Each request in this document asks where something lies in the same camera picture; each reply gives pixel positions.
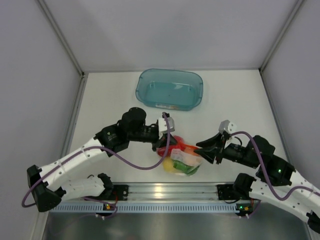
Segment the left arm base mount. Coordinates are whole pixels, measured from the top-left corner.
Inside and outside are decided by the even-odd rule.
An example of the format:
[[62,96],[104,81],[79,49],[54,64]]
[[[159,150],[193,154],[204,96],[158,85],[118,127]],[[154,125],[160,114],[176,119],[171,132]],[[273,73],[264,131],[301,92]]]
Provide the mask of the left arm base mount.
[[115,184],[108,198],[110,201],[127,201],[129,194],[129,186],[126,184]]

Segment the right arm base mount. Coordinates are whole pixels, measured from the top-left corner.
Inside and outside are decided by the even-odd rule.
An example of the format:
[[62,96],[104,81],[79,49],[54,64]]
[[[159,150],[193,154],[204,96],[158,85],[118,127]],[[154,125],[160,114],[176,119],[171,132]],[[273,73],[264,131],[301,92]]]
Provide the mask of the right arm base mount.
[[217,186],[218,199],[227,204],[233,204],[240,200],[239,195],[235,192],[233,184],[218,184]]

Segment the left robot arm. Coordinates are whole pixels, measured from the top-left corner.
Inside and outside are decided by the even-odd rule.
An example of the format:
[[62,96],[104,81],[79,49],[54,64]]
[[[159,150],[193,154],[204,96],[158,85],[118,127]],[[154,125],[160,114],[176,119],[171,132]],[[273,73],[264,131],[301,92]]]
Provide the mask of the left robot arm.
[[114,185],[105,173],[76,179],[82,171],[108,157],[115,156],[127,165],[143,171],[159,166],[156,163],[141,167],[119,155],[119,152],[129,147],[130,142],[149,143],[153,151],[164,147],[166,152],[177,143],[172,136],[175,122],[169,113],[163,112],[151,125],[146,125],[146,117],[142,108],[132,107],[117,123],[104,127],[74,152],[48,165],[30,166],[26,170],[29,187],[26,195],[32,195],[37,210],[40,213],[47,212],[61,202],[78,198],[95,201],[109,199]]

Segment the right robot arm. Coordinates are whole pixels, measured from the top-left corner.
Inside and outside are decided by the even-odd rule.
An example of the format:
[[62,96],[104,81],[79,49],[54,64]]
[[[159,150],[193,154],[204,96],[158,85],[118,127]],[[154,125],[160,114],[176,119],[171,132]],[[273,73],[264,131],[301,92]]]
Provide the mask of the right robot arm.
[[265,138],[250,136],[246,146],[228,143],[231,138],[230,133],[217,133],[198,142],[194,150],[211,164],[229,160],[256,170],[254,175],[239,173],[233,184],[219,186],[219,199],[267,202],[293,214],[319,233],[320,190],[293,165],[275,155],[275,147]]

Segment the clear zip top bag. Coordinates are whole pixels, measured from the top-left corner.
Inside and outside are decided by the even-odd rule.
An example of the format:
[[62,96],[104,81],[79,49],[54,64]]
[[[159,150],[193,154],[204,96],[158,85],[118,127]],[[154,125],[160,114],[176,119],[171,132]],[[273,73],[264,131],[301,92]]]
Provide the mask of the clear zip top bag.
[[[190,149],[193,149],[193,150],[196,150],[197,147],[196,146],[193,146],[193,145],[188,145],[186,144],[185,140],[184,140],[184,146],[185,148],[190,148]],[[179,149],[173,149],[172,152],[171,152],[171,155],[170,156],[165,156],[165,158],[167,157],[170,157],[172,159],[172,161],[176,160],[176,161],[180,161],[180,162],[183,162],[183,157],[184,157],[184,151],[182,150],[179,150]],[[178,170],[174,170],[173,173],[169,173],[169,174],[174,174],[174,175],[178,175],[178,176],[190,176],[190,175],[186,175],[184,173],[181,173],[180,171]]]

